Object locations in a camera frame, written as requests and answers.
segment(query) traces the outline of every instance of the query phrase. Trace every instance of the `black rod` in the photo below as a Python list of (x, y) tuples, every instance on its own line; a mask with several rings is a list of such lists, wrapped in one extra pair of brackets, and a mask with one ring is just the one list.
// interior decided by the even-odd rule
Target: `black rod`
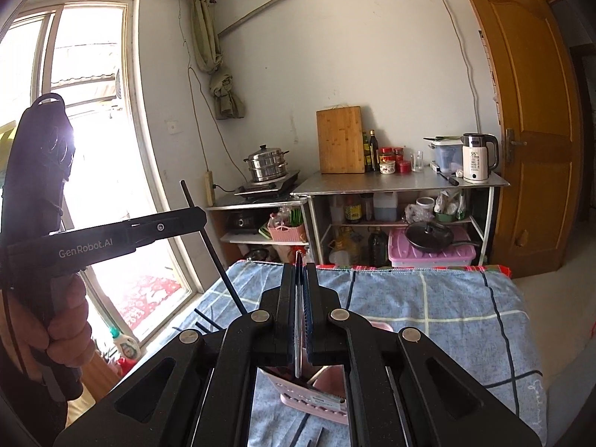
[(244, 304), (242, 304), (242, 301), (238, 297), (238, 293), (236, 292), (236, 289), (234, 289), (232, 281), (229, 280), (228, 274), (226, 273), (224, 266), (219, 260), (218, 254), (213, 248), (213, 244), (211, 243), (211, 240), (209, 240), (207, 232), (205, 231), (205, 229), (201, 229), (199, 230), (199, 234), (201, 234), (201, 237), (203, 237), (203, 242), (205, 242), (205, 247), (207, 247), (209, 255), (211, 256), (211, 260), (213, 260), (215, 268), (218, 270), (219, 276), (222, 278), (223, 284), (225, 285), (225, 288), (228, 290), (229, 295), (232, 296), (232, 300), (236, 304), (236, 307), (238, 308), (241, 314), (246, 314), (246, 308), (244, 307)]
[(188, 186), (186, 185), (186, 181), (180, 180), (180, 186), (183, 187), (184, 198), (187, 199), (188, 206), (190, 208), (193, 208), (194, 207), (193, 197), (191, 196), (190, 191), (188, 191)]
[(223, 330), (223, 328), (217, 324), (213, 319), (209, 319), (205, 314), (203, 314), (202, 312), (200, 312), (196, 307), (194, 309), (194, 311), (201, 316), (205, 321), (207, 321), (211, 326), (216, 327), (217, 329), (219, 329), (220, 331)]
[(209, 330), (208, 330), (208, 329), (207, 329), (205, 326), (203, 326), (203, 325), (202, 325), (202, 324), (201, 324), (199, 321), (197, 321), (197, 322), (196, 322), (194, 325), (195, 325), (196, 327), (198, 327), (200, 330), (202, 330), (204, 333), (207, 333), (207, 334), (211, 333), (211, 331), (209, 331)]
[[(187, 186), (186, 182), (184, 180), (181, 180), (180, 186), (183, 187), (184, 197), (186, 197), (188, 206), (193, 208), (194, 207), (193, 197), (191, 196), (190, 191), (188, 191), (188, 186)], [(207, 247), (207, 251), (209, 252), (209, 255), (211, 256), (211, 260), (213, 260), (213, 263), (215, 264), (215, 268), (218, 270), (219, 276), (222, 278), (223, 284), (225, 285), (225, 288), (228, 290), (229, 295), (232, 297), (232, 300), (236, 304), (236, 307), (238, 308), (238, 310), (240, 311), (241, 314), (246, 314), (246, 308), (244, 307), (244, 304), (242, 304), (242, 301), (238, 297), (238, 293), (236, 292), (236, 289), (234, 289), (234, 286), (232, 285), (232, 281), (229, 280), (228, 274), (226, 273), (224, 266), (222, 265), (222, 263), (218, 257), (218, 253), (215, 251), (213, 244), (211, 243), (211, 240), (209, 239), (209, 236), (207, 235), (207, 232), (205, 231), (205, 229), (201, 229), (201, 230), (199, 230), (199, 234), (201, 234), (201, 237), (203, 238), (203, 242), (205, 242), (205, 247)]]

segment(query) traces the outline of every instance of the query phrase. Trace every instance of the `bamboo cutting board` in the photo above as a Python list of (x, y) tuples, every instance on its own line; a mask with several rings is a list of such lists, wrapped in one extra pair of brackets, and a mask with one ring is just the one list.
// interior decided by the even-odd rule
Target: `bamboo cutting board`
[(364, 173), (360, 106), (317, 112), (321, 173)]

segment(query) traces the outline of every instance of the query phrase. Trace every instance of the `table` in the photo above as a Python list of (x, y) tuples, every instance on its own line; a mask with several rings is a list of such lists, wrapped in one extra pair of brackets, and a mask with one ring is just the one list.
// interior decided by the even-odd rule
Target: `table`
[[(483, 265), (486, 260), (486, 249), (489, 243), (489, 233), (491, 229), (492, 209), (495, 201), (495, 189), (509, 186), (509, 183), (495, 173), (489, 175), (485, 183), (469, 183), (463, 178), (457, 178), (460, 182), (458, 188), (475, 189), (488, 188), (488, 203), (486, 212), (486, 223), (482, 228), (473, 216), (466, 218), (461, 222), (454, 224), (471, 223), (482, 238), (481, 254), (479, 265)], [(433, 189), (451, 188), (451, 185), (442, 176), (431, 170), (430, 167), (424, 167), (419, 173), (351, 173), (351, 174), (321, 174), (315, 173), (309, 179), (297, 186), (292, 192), (296, 198), (306, 198), (311, 212), (312, 230), (314, 242), (317, 246), (318, 263), (325, 262), (323, 242), (330, 229), (332, 228), (329, 206), (326, 195), (348, 195), (374, 192), (410, 192), (424, 191)], [(405, 226), (404, 222), (380, 223), (363, 222), (360, 226)]]

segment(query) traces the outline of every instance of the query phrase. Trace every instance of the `bowl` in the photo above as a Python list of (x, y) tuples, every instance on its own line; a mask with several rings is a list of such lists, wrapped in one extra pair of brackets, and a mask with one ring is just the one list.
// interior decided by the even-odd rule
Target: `bowl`
[(436, 217), (437, 221), (443, 222), (445, 224), (455, 220), (455, 215), (448, 215), (446, 213), (435, 213), (434, 216)]

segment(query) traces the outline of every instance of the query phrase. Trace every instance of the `human hand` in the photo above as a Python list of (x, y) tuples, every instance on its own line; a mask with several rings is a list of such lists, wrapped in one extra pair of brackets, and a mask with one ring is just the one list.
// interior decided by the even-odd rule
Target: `human hand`
[[(8, 356), (22, 372), (8, 330), (2, 294), (3, 292), (0, 291), (0, 339)], [(95, 344), (91, 340), (91, 326), (87, 322), (89, 304), (85, 296), (85, 283), (80, 276), (75, 275), (66, 291), (67, 309), (52, 319), (46, 330), (29, 309), (20, 304), (12, 293), (8, 293), (8, 307), (14, 335), (26, 373), (31, 380), (42, 381), (41, 371), (31, 353), (31, 348), (46, 351), (53, 361), (71, 368), (81, 367), (93, 357)]]

